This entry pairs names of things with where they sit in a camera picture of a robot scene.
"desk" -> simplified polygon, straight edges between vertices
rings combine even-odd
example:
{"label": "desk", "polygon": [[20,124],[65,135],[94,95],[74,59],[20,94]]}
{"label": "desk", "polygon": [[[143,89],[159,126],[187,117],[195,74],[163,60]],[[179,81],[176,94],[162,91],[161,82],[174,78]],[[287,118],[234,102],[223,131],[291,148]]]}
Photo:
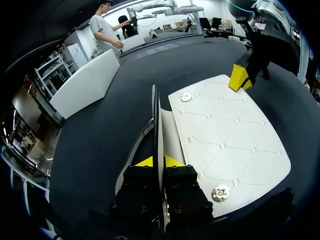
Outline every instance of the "desk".
{"label": "desk", "polygon": [[[231,75],[233,64],[246,47],[217,40],[208,43],[203,39],[203,43],[121,65],[105,98],[65,121],[50,179],[50,204],[63,219],[77,226],[88,220],[88,211],[108,213],[118,173],[136,137],[152,118],[153,83],[158,85],[161,107],[170,110],[169,94],[213,76]],[[286,187],[294,190],[296,213],[310,200],[317,183],[319,106],[291,72],[273,63],[269,72],[269,81],[259,74],[255,86],[247,92],[279,135],[291,161],[291,172],[265,196],[230,213],[231,220],[245,216]]]}
{"label": "desk", "polygon": [[234,33],[232,31],[222,31],[222,30],[203,30],[208,38],[225,38],[228,39],[229,36],[233,36]]}

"robotic arm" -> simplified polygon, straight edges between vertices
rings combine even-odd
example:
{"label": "robotic arm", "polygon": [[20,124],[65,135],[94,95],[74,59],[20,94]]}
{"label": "robotic arm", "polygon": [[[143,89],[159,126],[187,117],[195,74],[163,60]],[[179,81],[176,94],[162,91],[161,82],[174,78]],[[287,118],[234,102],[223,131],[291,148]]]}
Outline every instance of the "robotic arm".
{"label": "robotic arm", "polygon": [[[146,10],[146,9],[155,9],[155,8],[163,8],[163,7],[166,7],[168,9],[154,11],[152,12],[152,15],[142,15],[142,16],[137,15],[137,12],[141,13],[143,10]],[[203,10],[204,10],[203,7],[199,7],[196,5],[178,7],[175,0],[163,0],[163,1],[157,1],[152,4],[137,5],[137,6],[131,6],[127,8],[129,17],[130,19],[132,19],[132,22],[135,26],[137,25],[138,20],[156,18],[157,15],[159,14],[164,14],[166,17],[168,17],[173,15],[186,15],[191,13],[198,13]],[[199,17],[195,17],[195,18],[196,18],[198,32],[202,34],[202,27],[200,25]]]}
{"label": "robotic arm", "polygon": [[147,5],[131,6],[131,7],[128,7],[126,10],[128,11],[129,17],[132,20],[134,20],[134,18],[137,17],[136,12],[141,13],[143,10],[146,10],[146,9],[163,8],[163,7],[174,8],[176,6],[177,4],[174,0],[164,0],[164,1],[158,1],[152,4],[147,4]]}

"computer monitor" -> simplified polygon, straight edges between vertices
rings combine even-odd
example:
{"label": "computer monitor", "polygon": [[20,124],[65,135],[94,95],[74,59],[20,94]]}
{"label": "computer monitor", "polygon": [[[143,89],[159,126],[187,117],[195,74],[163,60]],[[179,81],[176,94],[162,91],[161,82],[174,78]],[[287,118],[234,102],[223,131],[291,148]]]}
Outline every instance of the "computer monitor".
{"label": "computer monitor", "polygon": [[219,29],[219,25],[221,24],[221,18],[214,17],[212,18],[212,28]]}
{"label": "computer monitor", "polygon": [[163,30],[172,29],[171,24],[163,25]]}
{"label": "computer monitor", "polygon": [[208,18],[200,18],[200,24],[203,29],[211,29]]}

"white handbag flap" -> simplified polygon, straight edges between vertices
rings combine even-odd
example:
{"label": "white handbag flap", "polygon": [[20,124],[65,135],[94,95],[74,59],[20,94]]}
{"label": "white handbag flap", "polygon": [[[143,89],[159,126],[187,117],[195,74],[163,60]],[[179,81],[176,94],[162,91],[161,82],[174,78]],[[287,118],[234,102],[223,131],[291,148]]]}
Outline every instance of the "white handbag flap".
{"label": "white handbag flap", "polygon": [[[242,89],[219,75],[169,96],[186,164],[198,172],[214,217],[240,209],[278,185],[290,172],[286,150],[271,123]],[[214,201],[217,186],[224,201]]]}

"screw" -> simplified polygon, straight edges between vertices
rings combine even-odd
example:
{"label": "screw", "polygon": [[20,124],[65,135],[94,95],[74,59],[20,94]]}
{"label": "screw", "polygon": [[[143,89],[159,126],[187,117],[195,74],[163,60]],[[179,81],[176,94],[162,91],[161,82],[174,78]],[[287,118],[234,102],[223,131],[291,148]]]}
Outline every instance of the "screw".
{"label": "screw", "polygon": [[173,183],[170,183],[170,186],[171,186],[173,189],[177,189],[177,188],[179,187],[179,183],[173,182]]}
{"label": "screw", "polygon": [[128,240],[125,236],[117,236],[115,240]]}
{"label": "screw", "polygon": [[111,203],[111,208],[112,208],[112,209],[117,209],[118,207],[119,207],[119,205],[118,205],[117,202],[113,201],[113,202]]}
{"label": "screw", "polygon": [[139,213],[145,214],[147,212],[149,212],[149,208],[147,206],[142,206],[139,208]]}
{"label": "screw", "polygon": [[123,186],[128,187],[129,185],[130,185],[130,182],[128,182],[128,181],[124,181],[124,182],[123,182]]}
{"label": "screw", "polygon": [[177,213],[177,214],[181,214],[183,211],[182,211],[182,207],[181,206],[177,206],[174,211]]}
{"label": "screw", "polygon": [[205,201],[204,204],[203,204],[203,207],[205,209],[211,209],[213,207],[213,203],[210,202],[210,201]]}

